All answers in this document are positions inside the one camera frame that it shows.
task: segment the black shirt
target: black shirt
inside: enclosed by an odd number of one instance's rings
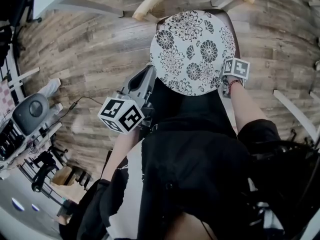
[[[277,128],[256,120],[236,136],[211,124],[205,117],[160,123],[128,153],[111,182],[100,181],[77,238],[101,239],[95,232],[106,228],[113,239],[163,239],[186,212],[219,240],[254,239],[246,205],[248,148],[279,140]]]

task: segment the white shoe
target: white shoe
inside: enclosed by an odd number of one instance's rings
[[[315,71],[320,71],[320,60],[318,60],[314,63],[314,69],[315,69]]]

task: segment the bracelet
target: bracelet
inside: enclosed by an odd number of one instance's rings
[[[234,83],[239,83],[242,85],[242,82],[240,80],[233,80],[231,83],[229,83],[229,94],[231,94],[231,86],[234,84]]]

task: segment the floor board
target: floor board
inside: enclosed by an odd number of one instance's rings
[[[125,77],[150,61],[149,48],[156,32],[153,23],[130,18],[143,0],[92,0],[125,10],[126,17],[110,18],[84,12],[48,11],[41,23],[27,25],[21,32],[26,50],[21,53],[21,72],[40,67],[26,85],[28,94],[37,92],[49,79],[62,85],[51,103],[61,102],[62,114],[81,96],[103,102]],[[210,0],[165,0],[153,11],[171,15],[183,9],[208,8]],[[239,41],[241,57],[251,62],[247,89],[280,136],[287,139],[295,128],[305,132],[273,97],[281,90],[315,123],[320,123],[320,104],[308,95],[315,76],[313,64],[320,58],[316,38],[320,36],[320,12],[308,7],[313,0],[256,0],[241,4],[228,14]],[[320,81],[315,83],[320,93]],[[116,134],[97,118],[100,106],[82,99],[62,119],[58,142],[72,153],[72,161],[100,176]]]

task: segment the person's arm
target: person's arm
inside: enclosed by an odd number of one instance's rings
[[[120,134],[114,144],[113,151],[102,173],[101,179],[111,181],[117,166],[126,157],[128,152],[139,142],[140,129],[136,127],[129,134]]]
[[[70,215],[60,215],[57,217],[57,221],[60,225],[66,226],[70,221]]]
[[[236,79],[234,76],[228,76],[229,83]],[[267,119],[266,115],[240,83],[235,82],[231,86],[230,96],[238,132],[240,132],[247,123],[258,119]]]

